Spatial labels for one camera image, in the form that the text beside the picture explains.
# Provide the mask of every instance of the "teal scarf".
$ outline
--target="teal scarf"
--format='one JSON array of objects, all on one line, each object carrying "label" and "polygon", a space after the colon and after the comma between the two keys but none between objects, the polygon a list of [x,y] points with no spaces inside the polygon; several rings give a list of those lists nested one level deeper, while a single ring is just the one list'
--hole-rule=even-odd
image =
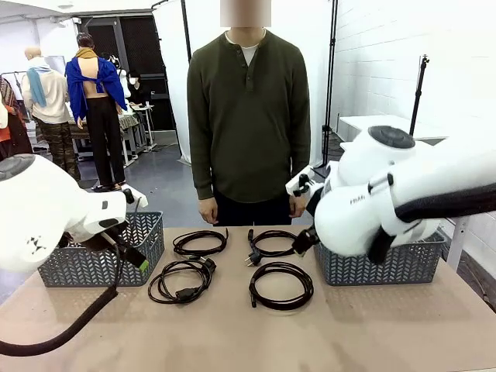
[{"label": "teal scarf", "polygon": [[45,93],[43,92],[43,86],[41,85],[40,80],[40,74],[46,72],[50,72],[50,69],[47,67],[31,67],[26,72],[29,79],[29,85],[31,86],[33,102],[37,103],[41,107],[47,106],[47,100],[45,99]]}]

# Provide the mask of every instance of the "doorway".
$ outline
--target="doorway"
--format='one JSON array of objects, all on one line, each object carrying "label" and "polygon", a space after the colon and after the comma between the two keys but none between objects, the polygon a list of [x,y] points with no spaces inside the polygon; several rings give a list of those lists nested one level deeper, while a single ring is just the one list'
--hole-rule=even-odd
[{"label": "doorway", "polygon": [[167,84],[167,73],[152,15],[81,18],[79,29],[95,41],[95,52],[119,58],[126,71],[141,74],[152,91],[154,130],[174,130],[174,115]]}]

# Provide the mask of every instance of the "hand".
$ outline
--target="hand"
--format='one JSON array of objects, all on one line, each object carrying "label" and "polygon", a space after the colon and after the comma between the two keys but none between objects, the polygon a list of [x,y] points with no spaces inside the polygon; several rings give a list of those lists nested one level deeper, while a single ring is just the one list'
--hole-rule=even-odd
[{"label": "hand", "polygon": [[217,221],[218,207],[215,198],[200,200],[198,203],[198,210],[205,222],[212,225],[219,223],[219,221]]},{"label": "hand", "polygon": [[305,211],[307,205],[307,201],[304,197],[289,197],[289,208],[291,210],[291,214],[289,215],[292,219],[298,219],[303,216],[303,212]]}]

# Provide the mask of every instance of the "beige tabletop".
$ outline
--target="beige tabletop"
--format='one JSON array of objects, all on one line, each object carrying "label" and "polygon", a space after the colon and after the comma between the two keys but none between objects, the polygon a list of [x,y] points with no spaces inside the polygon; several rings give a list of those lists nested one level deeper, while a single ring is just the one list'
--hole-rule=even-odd
[{"label": "beige tabletop", "polygon": [[[290,227],[297,233],[301,227]],[[243,262],[249,228],[229,229],[211,287],[190,305],[159,305],[147,286],[121,288],[74,339],[52,353],[0,356],[1,372],[365,372],[461,371],[496,367],[496,316],[457,275],[440,263],[432,284],[331,288],[312,252],[283,260],[306,270],[315,294],[304,308],[252,308],[255,271]],[[255,228],[260,233],[263,228]],[[190,229],[165,229],[166,253],[155,273],[177,259],[171,240]],[[193,242],[191,247],[216,244]],[[288,246],[284,239],[260,243]],[[171,291],[198,283],[194,274],[170,277]],[[283,274],[260,280],[275,298],[301,288]],[[34,274],[0,307],[0,339],[38,343],[65,330],[102,292],[46,289]]]}]

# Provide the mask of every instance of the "basket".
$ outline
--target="basket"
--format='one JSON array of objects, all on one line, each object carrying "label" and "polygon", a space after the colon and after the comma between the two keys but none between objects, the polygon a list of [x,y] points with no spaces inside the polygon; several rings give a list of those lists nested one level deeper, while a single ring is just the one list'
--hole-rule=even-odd
[{"label": "basket", "polygon": [[366,255],[342,257],[315,246],[315,255],[325,282],[333,286],[430,283],[446,239],[436,232],[428,239],[389,249],[382,265]]},{"label": "basket", "polygon": [[[148,259],[149,266],[141,272],[124,262],[119,286],[144,285],[164,252],[162,212],[136,213],[136,232],[133,232],[135,215],[127,214],[128,228],[122,237]],[[47,262],[38,268],[46,287],[82,288],[108,287],[114,283],[116,256],[105,250],[91,252],[79,244],[54,250]]]}]

